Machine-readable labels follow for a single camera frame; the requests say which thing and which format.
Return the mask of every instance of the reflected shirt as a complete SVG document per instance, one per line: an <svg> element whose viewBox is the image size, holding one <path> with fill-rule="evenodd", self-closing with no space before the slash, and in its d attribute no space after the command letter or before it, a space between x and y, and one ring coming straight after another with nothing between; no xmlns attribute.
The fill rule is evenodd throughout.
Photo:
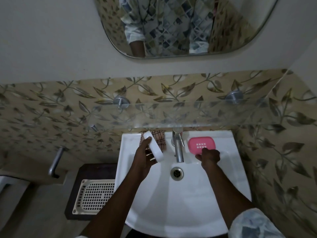
<svg viewBox="0 0 317 238"><path fill-rule="evenodd" d="M148 56L206 53L215 0L119 0L125 36Z"/></svg>
<svg viewBox="0 0 317 238"><path fill-rule="evenodd" d="M285 236L262 211L254 208L242 212L234 219L228 238L285 238Z"/></svg>

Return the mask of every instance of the checkered cloth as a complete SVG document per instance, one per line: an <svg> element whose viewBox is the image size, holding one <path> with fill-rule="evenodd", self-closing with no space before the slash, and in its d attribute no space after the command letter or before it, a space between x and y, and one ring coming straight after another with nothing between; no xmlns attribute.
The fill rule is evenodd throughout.
<svg viewBox="0 0 317 238"><path fill-rule="evenodd" d="M144 137L143 137L144 133L145 132L141 133L140 145L144 140ZM151 134L153 135L161 151L165 150L166 149L165 133L163 131L151 131Z"/></svg>

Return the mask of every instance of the sink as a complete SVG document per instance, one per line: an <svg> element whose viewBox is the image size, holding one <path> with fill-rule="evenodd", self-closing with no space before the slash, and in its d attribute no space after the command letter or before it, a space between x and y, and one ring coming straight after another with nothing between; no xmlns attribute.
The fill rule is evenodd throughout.
<svg viewBox="0 0 317 238"><path fill-rule="evenodd" d="M158 237L213 237L228 232L208 177L187 142L192 137L210 136L220 151L219 166L234 186L251 200L250 187L231 131L183 132L184 163L177 163L171 144L172 132L165 133L164 160L152 166L141 183L125 223ZM123 134L115 179L116 190L131 167L141 134Z"/></svg>

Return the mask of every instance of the rolled-up sleeve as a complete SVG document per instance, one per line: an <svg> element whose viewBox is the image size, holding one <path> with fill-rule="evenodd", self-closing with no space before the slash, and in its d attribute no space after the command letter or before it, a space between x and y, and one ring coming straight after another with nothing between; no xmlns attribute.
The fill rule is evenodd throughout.
<svg viewBox="0 0 317 238"><path fill-rule="evenodd" d="M275 225L257 208L238 215L228 232L228 238L285 238Z"/></svg>
<svg viewBox="0 0 317 238"><path fill-rule="evenodd" d="M189 53L208 52L208 39L211 35L215 0L196 0L191 20Z"/></svg>
<svg viewBox="0 0 317 238"><path fill-rule="evenodd" d="M128 44L134 41L145 41L138 0L119 0L119 4Z"/></svg>

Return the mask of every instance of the pink soap box lid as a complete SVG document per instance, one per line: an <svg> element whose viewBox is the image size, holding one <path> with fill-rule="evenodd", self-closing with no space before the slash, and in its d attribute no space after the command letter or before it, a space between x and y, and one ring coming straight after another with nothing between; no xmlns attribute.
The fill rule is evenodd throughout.
<svg viewBox="0 0 317 238"><path fill-rule="evenodd" d="M212 137L194 137L188 140L188 149L193 155L201 155L203 148L216 149Z"/></svg>

